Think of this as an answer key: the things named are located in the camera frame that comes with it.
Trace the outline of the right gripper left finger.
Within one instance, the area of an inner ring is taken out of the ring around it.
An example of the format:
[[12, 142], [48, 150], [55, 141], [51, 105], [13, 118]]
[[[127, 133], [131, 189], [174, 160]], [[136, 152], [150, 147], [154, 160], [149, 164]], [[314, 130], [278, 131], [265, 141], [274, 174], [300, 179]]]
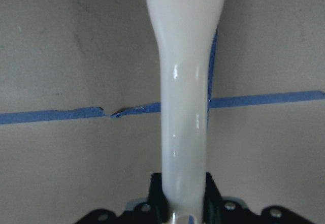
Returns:
[[130, 203], [119, 216], [107, 209], [95, 209], [78, 223], [165, 223], [168, 220], [169, 205], [162, 190], [161, 173], [153, 173], [145, 200]]

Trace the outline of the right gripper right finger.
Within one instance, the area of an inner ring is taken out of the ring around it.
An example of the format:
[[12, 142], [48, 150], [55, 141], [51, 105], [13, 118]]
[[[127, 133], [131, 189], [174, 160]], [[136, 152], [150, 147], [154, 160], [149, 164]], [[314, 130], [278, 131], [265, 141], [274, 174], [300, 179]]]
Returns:
[[312, 223], [301, 215], [278, 205], [253, 213], [241, 199], [222, 197], [210, 173], [206, 174], [203, 207], [204, 223]]

